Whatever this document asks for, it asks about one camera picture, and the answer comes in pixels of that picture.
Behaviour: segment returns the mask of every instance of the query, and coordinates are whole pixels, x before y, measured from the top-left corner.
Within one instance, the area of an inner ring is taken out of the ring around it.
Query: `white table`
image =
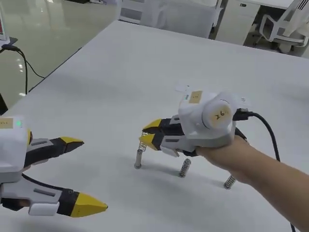
[[[201,157],[185,179],[177,177],[183,156],[147,149],[143,167],[133,165],[141,128],[177,113],[174,88],[183,83],[247,97],[272,126],[282,161],[308,172],[308,66],[306,59],[113,22],[6,114],[23,114],[34,137],[83,139],[84,146],[27,174],[89,193],[109,209],[74,219],[0,208],[0,225],[6,232],[289,232],[251,187],[223,189],[229,174]],[[238,127],[274,156],[259,121]]]

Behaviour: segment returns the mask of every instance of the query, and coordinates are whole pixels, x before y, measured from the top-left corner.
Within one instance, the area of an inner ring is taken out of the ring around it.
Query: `human arm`
[[[309,176],[263,154],[236,136],[233,144],[197,153],[256,189],[301,231],[309,231]]]

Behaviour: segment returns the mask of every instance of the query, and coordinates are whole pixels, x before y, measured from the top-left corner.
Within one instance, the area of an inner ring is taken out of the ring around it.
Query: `paper label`
[[[224,105],[212,113],[211,123],[213,126],[216,126],[218,123],[226,119],[229,119],[230,117],[231,117],[231,110],[227,105]]]
[[[202,98],[202,93],[203,93],[203,91],[201,91],[201,90],[200,91],[193,91],[191,93],[189,103],[199,104],[199,102],[201,101],[201,98]]]
[[[13,118],[0,118],[0,129],[12,129]]]

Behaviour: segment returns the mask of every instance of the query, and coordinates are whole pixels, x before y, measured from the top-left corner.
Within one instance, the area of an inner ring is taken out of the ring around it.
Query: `floor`
[[[0,0],[6,32],[41,76],[47,76],[115,18],[116,7],[65,0]],[[19,54],[0,54],[0,93],[10,108],[25,93]],[[41,78],[29,70],[29,89]]]

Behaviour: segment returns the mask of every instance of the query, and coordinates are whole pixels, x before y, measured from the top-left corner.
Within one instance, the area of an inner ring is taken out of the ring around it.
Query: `cable cord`
[[[270,127],[269,123],[266,121],[265,118],[263,118],[262,116],[260,116],[260,115],[257,114],[257,113],[254,113],[254,112],[247,112],[247,115],[250,116],[250,117],[253,116],[253,117],[258,118],[258,119],[261,120],[262,123],[266,126],[266,128],[267,128],[267,130],[268,130],[268,132],[269,132],[269,134],[270,134],[271,140],[272,140],[272,144],[273,144],[273,147],[274,147],[276,160],[279,161],[279,162],[281,162],[280,156],[279,156],[279,151],[278,151],[278,146],[277,146],[276,137],[275,137],[275,134],[274,134],[272,128]],[[292,230],[292,232],[296,232],[295,226],[294,226],[292,223],[290,223],[290,225],[291,225],[291,230]]]
[[[44,78],[44,77],[38,75],[38,74],[34,71],[33,67],[32,67],[32,66],[30,65],[30,63],[27,61],[25,54],[24,54],[23,51],[20,50],[18,47],[13,46],[13,45],[10,45],[10,44],[4,44],[4,45],[2,46],[2,49],[3,49],[3,50],[8,50],[8,51],[17,52],[17,53],[20,54],[20,55],[22,56],[22,58],[24,59],[24,63],[25,63],[25,94],[28,94],[28,66],[27,66],[27,65],[29,64],[29,66],[31,67],[31,69],[33,70],[33,72],[34,72],[37,76],[39,76],[39,77],[41,77],[41,78]]]
[[[22,52],[22,50],[20,50],[18,52],[24,59],[24,63],[25,63],[25,72],[26,72],[26,78],[25,78],[25,94],[28,94],[28,66],[27,66],[27,60],[25,57],[25,54]]]
[[[37,72],[34,70],[34,68],[32,67],[32,65],[28,62],[28,60],[26,59],[26,62],[27,62],[27,64],[30,66],[30,68],[32,69],[32,71],[34,72],[34,74],[36,74],[38,77],[40,77],[40,78],[45,78],[45,77],[43,77],[43,76],[41,76],[41,75],[38,75],[37,74]]]

